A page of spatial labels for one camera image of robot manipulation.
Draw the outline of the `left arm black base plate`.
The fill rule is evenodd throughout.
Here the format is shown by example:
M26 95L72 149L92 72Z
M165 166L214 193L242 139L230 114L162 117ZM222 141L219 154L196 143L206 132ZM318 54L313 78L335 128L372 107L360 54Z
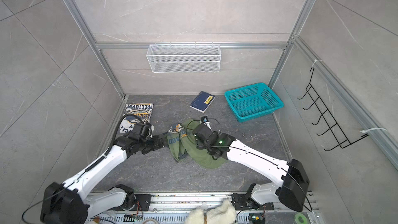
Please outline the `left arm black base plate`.
M121 208L124 211L148 211L151 203L150 194L129 194Z

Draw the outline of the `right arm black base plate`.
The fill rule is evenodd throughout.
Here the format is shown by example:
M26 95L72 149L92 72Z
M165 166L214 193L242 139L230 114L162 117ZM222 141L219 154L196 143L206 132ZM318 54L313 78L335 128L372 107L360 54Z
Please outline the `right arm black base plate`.
M266 211L273 211L274 204L273 203L265 203L260 205L256 201L254 201L249 195L247 194L238 194L233 193L231 195L232 204L237 211L241 210L266 210Z

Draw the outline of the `green tank top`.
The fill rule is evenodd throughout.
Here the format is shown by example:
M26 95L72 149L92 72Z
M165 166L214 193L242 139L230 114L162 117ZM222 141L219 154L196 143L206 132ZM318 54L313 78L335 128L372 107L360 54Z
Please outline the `green tank top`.
M216 169L227 162L224 158L213 159L206 149L198 149L193 129L200 124L199 120L188 119L183 123L170 126L165 135L167 145L175 161L182 162L190 156L197 164L208 169Z

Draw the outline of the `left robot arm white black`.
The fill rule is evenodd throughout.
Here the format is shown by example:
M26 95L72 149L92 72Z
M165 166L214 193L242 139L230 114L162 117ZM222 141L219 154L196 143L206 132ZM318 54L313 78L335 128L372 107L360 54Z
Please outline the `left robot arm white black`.
M84 224L92 217L115 207L126 210L138 207L134 189L123 184L95 197L89 197L89 193L131 155L139 151L145 155L165 147L165 136L154 135L153 130L151 123L142 120L121 136L115 130L112 141L103 154L63 183L52 183L46 188L43 200L39 201L40 222Z

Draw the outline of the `white tank top navy trim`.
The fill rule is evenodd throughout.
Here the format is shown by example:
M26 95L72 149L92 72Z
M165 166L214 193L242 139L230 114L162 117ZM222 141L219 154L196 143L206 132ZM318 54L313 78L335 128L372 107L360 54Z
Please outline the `white tank top navy trim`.
M154 104L153 103L133 103L125 106L124 114L133 114L142 122L150 122ZM120 123L119 133L124 134L133 130L133 127L139 120L134 116L127 116Z

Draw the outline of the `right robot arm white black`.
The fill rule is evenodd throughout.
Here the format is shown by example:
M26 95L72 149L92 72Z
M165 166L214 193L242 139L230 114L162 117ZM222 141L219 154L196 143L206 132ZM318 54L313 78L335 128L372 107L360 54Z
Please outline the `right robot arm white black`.
M241 200L242 208L258 209L281 203L295 212L313 210L307 197L310 181L301 162L270 157L229 134L213 131L206 116L197 123L194 127L190 124L186 127L188 140L197 149L205 150L214 161L236 162L269 179L267 184L250 185Z

